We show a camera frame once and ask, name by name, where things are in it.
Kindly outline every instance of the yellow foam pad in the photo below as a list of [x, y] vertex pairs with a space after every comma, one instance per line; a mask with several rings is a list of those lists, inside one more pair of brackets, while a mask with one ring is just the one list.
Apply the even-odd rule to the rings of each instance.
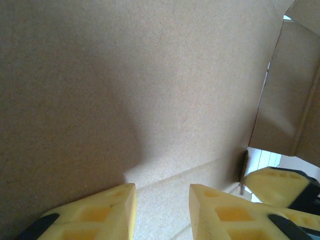
[[137, 211], [133, 183], [57, 207], [59, 218], [38, 240], [132, 240]]
[[320, 231], [320, 216], [253, 203], [200, 184], [190, 185], [189, 210], [194, 240], [288, 240], [269, 214]]
[[245, 185], [264, 204], [287, 208], [308, 186], [309, 180], [293, 172], [265, 167], [250, 173]]

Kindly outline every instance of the brown cardboard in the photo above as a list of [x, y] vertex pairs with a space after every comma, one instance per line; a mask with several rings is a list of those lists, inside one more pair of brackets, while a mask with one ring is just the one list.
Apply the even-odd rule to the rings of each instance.
[[286, 15], [250, 146], [320, 166], [320, 2], [296, 1]]
[[236, 181], [292, 2], [2, 1], [0, 238], [123, 182], [136, 239], [179, 238], [189, 184]]

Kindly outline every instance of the cardboard wall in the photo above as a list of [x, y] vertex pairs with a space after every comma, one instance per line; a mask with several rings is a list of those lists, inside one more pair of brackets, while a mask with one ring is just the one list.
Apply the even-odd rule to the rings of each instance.
[[288, 2], [2, 1], [1, 238], [134, 182], [136, 239], [178, 239], [189, 184], [236, 180]]
[[287, 16], [314, 33], [320, 35], [320, 2], [318, 0], [298, 0], [289, 8]]
[[297, 149], [297, 156], [311, 164], [320, 167], [320, 88], [317, 82], [317, 90], [312, 98], [312, 103], [301, 133], [301, 139]]
[[297, 22], [284, 21], [259, 104], [251, 147], [287, 156], [296, 154], [304, 124], [308, 124], [307, 102], [319, 63], [320, 36]]

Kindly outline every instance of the cardboard flap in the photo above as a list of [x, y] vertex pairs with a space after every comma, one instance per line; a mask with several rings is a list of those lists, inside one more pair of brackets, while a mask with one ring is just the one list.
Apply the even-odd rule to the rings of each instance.
[[320, 36], [284, 21], [258, 108], [250, 147], [294, 156], [320, 61]]
[[320, 1], [297, 0], [286, 12], [286, 15], [297, 23], [320, 35]]
[[311, 89], [308, 113], [301, 133], [296, 155], [311, 164], [320, 166], [320, 65]]

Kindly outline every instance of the rectangular hole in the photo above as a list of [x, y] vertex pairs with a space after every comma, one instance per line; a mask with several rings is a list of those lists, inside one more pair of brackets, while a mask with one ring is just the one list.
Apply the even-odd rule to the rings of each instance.
[[108, 206], [87, 206], [81, 209], [81, 212], [75, 219], [77, 222], [103, 222], [111, 212]]
[[215, 212], [222, 222], [243, 222], [254, 221], [255, 219], [240, 206], [219, 206]]
[[61, 240], [94, 240], [99, 229], [65, 230]]
[[274, 240], [262, 229], [228, 229], [231, 240]]

